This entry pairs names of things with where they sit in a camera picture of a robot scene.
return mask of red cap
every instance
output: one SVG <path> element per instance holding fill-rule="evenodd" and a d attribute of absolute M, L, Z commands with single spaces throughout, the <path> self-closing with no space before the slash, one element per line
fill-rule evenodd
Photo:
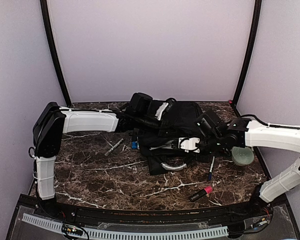
<path fill-rule="evenodd" d="M 213 189 L 212 189 L 212 186 L 207 186 L 204 188 L 204 190 L 206 191 L 206 194 L 209 194 L 212 192 Z"/>

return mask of light green bowl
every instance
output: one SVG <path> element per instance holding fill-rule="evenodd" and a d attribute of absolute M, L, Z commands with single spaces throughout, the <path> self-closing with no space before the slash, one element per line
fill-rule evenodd
<path fill-rule="evenodd" d="M 255 159 L 254 152 L 250 147 L 241 148 L 234 146 L 231 155 L 233 162 L 241 167 L 251 164 Z"/>

